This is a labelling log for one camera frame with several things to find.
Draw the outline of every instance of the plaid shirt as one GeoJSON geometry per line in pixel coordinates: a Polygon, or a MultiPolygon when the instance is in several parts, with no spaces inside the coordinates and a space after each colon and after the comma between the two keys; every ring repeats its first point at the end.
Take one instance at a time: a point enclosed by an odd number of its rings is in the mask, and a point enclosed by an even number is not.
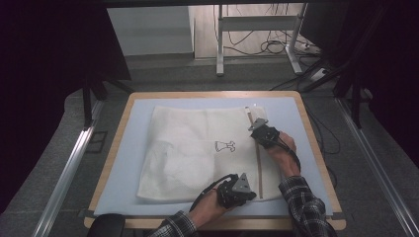
{"type": "MultiPolygon", "coordinates": [[[[336,236],[333,227],[325,220],[325,206],[312,192],[304,177],[293,176],[280,184],[290,209],[295,236],[336,236]]],[[[165,219],[160,227],[151,233],[152,237],[200,236],[189,216],[178,211],[165,219]]]]}

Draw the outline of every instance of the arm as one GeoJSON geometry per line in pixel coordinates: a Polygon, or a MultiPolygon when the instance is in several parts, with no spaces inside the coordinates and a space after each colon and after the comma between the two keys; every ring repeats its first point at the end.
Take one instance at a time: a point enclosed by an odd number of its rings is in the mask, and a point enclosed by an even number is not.
{"type": "Polygon", "coordinates": [[[225,209],[218,204],[216,191],[211,190],[188,214],[178,211],[176,214],[163,220],[159,228],[149,236],[199,236],[196,232],[198,228],[217,220],[228,211],[230,209],[225,209]]]}
{"type": "MultiPolygon", "coordinates": [[[[296,151],[293,138],[286,133],[280,132],[278,141],[296,151]]],[[[286,177],[279,188],[290,207],[296,236],[336,236],[335,230],[326,221],[323,201],[312,193],[293,157],[278,146],[267,151],[286,177]]]]}

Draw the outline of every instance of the white fabric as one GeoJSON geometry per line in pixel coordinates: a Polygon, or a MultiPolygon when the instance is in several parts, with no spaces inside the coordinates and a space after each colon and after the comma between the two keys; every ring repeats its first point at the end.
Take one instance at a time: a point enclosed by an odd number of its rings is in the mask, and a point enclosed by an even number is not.
{"type": "MultiPolygon", "coordinates": [[[[252,119],[266,118],[250,108],[252,119]]],[[[137,196],[168,203],[193,201],[212,182],[246,173],[255,200],[278,198],[279,170],[260,146],[262,196],[256,145],[245,108],[183,110],[155,107],[137,196]]]]}

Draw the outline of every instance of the gray floor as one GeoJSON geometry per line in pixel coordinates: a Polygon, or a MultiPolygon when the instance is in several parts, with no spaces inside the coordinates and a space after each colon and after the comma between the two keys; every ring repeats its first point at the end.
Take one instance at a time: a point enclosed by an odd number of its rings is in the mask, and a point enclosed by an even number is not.
{"type": "MultiPolygon", "coordinates": [[[[130,57],[127,64],[132,81],[126,81],[126,84],[141,92],[266,91],[294,78],[291,66],[285,58],[227,60],[224,77],[215,76],[214,60],[196,61],[188,55],[130,57]]],[[[331,94],[333,85],[334,82],[330,82],[302,96],[305,105],[314,114],[312,125],[319,143],[322,143],[321,138],[323,140],[325,162],[336,175],[332,175],[331,179],[336,185],[335,190],[347,219],[347,228],[338,234],[405,236],[331,94]]],[[[107,133],[104,147],[100,150],[97,144],[89,145],[49,236],[85,236],[88,231],[83,226],[85,210],[96,188],[128,98],[128,94],[122,90],[109,84],[106,86],[109,98],[95,130],[107,133]]],[[[0,216],[0,236],[30,236],[34,232],[82,129],[81,102],[80,91],[68,96],[65,114],[49,146],[37,167],[0,216]]],[[[368,104],[361,107],[361,123],[363,132],[383,168],[414,217],[419,219],[418,169],[379,125],[370,113],[368,104]]],[[[125,236],[132,236],[132,232],[127,231],[125,236]]]]}

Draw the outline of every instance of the person's right hand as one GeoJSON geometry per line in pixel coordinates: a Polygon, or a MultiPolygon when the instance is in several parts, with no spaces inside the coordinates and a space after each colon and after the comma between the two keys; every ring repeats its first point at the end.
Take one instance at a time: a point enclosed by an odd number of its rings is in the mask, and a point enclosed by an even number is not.
{"type": "MultiPolygon", "coordinates": [[[[293,138],[288,136],[285,132],[280,131],[278,142],[287,145],[291,150],[296,152],[295,142],[293,138]]],[[[279,165],[284,176],[300,176],[299,168],[293,160],[292,155],[280,146],[274,146],[267,149],[268,154],[279,165]]]]}

